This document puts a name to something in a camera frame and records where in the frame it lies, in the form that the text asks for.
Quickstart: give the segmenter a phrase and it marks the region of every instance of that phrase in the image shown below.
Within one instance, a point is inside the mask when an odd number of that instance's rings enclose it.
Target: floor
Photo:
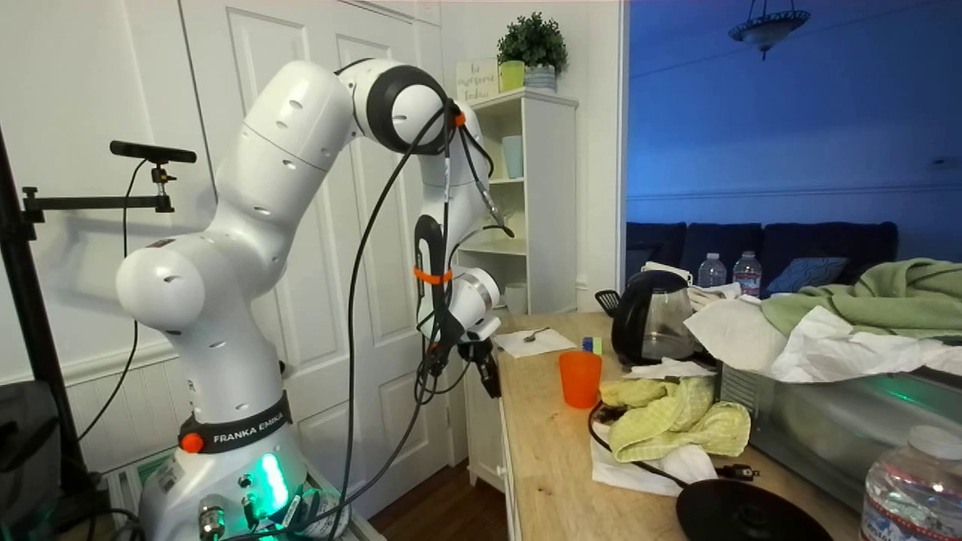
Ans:
[[[387,541],[508,541],[504,496],[466,467],[442,468],[369,521]]]

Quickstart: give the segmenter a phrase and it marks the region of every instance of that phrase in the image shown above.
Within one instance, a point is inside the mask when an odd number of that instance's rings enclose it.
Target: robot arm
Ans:
[[[449,277],[452,248],[494,211],[476,176],[480,147],[452,145],[459,130],[480,134],[476,114],[410,66],[364,60],[334,74],[288,62],[223,162],[210,225],[124,258],[119,308],[168,337],[192,401],[173,460],[142,496],[146,538],[274,533],[319,499],[320,475],[298,451],[277,356],[248,302],[279,279],[294,229],[351,134],[422,158],[414,242],[426,305],[418,322],[431,322],[422,374],[439,375],[458,344],[500,328],[495,283],[483,270]]]

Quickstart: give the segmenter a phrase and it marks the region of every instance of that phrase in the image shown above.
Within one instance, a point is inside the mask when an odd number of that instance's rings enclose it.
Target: wooden table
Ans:
[[[577,315],[525,315],[518,328],[540,328],[603,340],[603,380],[619,380],[608,337],[610,318],[603,313]],[[504,420],[504,492],[512,538],[525,541],[671,541],[686,538],[675,523],[672,496],[649,496],[617,489],[592,482],[587,410],[572,410],[561,401],[556,356],[500,358],[502,370],[502,420]],[[757,451],[745,451],[735,464],[761,472],[754,482],[803,510],[808,510],[833,538],[855,538],[855,518],[823,496],[808,482],[785,472]]]

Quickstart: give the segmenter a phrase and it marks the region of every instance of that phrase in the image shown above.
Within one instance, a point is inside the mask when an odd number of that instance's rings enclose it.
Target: pillow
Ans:
[[[836,283],[846,258],[790,258],[790,264],[769,283],[776,292],[798,292],[803,286]]]

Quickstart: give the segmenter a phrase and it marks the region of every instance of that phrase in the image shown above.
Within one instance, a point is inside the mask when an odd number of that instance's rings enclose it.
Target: green light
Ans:
[[[248,503],[259,518],[271,518],[288,505],[291,489],[285,488],[279,460],[274,453],[264,453],[248,468],[248,489]]]

